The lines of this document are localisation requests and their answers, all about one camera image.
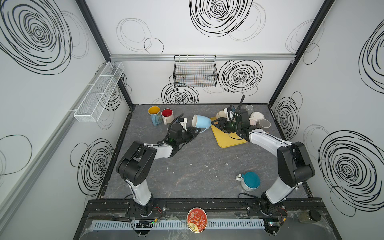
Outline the cream mug red inside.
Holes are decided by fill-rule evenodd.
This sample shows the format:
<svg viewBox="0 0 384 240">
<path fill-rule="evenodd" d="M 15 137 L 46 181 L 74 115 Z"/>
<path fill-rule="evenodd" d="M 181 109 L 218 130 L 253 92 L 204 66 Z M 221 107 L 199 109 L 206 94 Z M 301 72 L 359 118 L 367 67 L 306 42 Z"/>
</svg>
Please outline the cream mug red inside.
<svg viewBox="0 0 384 240">
<path fill-rule="evenodd" d="M 174 120 L 174 111 L 172 109 L 164 109 L 161 112 L 164 125 L 170 124 Z"/>
</svg>

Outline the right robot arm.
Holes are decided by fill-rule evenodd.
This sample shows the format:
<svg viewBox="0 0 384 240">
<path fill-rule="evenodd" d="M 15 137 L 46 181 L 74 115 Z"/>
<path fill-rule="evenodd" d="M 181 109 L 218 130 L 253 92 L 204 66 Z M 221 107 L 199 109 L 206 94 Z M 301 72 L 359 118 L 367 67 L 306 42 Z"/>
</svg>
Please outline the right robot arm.
<svg viewBox="0 0 384 240">
<path fill-rule="evenodd" d="M 235 133 L 240 139 L 277 157 L 278 178 L 259 198 L 264 213 L 271 213 L 296 187 L 315 176 L 315 168 L 303 143 L 282 140 L 252 125 L 248 112 L 241 107 L 230 106 L 224 109 L 224 113 L 224 118 L 211 122 L 214 127 L 226 134 Z"/>
</svg>

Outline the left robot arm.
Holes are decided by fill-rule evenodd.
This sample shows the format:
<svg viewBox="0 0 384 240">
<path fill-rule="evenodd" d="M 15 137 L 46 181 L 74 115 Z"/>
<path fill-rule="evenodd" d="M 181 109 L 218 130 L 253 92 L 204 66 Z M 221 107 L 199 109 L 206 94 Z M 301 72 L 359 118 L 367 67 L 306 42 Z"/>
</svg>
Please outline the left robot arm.
<svg viewBox="0 0 384 240">
<path fill-rule="evenodd" d="M 147 177 L 154 160 L 173 157 L 202 131 L 201 128 L 188 127 L 183 116 L 181 114 L 170 123 L 161 141 L 155 144 L 134 141 L 117 164 L 117 173 L 129 185 L 133 200 L 141 207 L 149 206 L 153 199 Z"/>
</svg>

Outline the blue patterned mug yellow inside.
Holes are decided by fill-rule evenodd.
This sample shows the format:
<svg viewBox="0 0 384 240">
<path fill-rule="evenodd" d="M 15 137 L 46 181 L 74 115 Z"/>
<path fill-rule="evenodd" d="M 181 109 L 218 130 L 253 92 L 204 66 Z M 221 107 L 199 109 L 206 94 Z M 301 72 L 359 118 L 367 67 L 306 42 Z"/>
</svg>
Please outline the blue patterned mug yellow inside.
<svg viewBox="0 0 384 240">
<path fill-rule="evenodd" d="M 161 109 L 158 106 L 152 106 L 149 108 L 148 113 L 151 116 L 151 121 L 154 126 L 158 126 L 162 123 L 163 118 L 161 115 Z"/>
</svg>

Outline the yellow plastic tray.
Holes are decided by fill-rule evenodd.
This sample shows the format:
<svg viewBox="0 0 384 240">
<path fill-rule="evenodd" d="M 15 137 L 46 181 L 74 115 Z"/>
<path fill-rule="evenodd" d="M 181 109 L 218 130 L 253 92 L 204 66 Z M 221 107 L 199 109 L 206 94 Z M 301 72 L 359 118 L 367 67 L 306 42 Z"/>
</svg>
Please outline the yellow plastic tray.
<svg viewBox="0 0 384 240">
<path fill-rule="evenodd" d="M 226 134 L 213 126 L 211 129 L 220 148 L 224 149 L 248 143 L 246 140 L 240 139 L 235 133 Z"/>
</svg>

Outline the light blue mug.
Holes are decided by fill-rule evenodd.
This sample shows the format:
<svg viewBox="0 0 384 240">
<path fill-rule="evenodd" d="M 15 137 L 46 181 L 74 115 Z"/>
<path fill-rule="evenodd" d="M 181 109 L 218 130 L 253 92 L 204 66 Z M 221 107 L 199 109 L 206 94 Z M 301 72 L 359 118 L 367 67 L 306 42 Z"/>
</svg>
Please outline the light blue mug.
<svg viewBox="0 0 384 240">
<path fill-rule="evenodd" d="M 194 115 L 192 118 L 192 127 L 202 129 L 201 132 L 206 131 L 211 126 L 211 119 L 201 115 Z"/>
</svg>

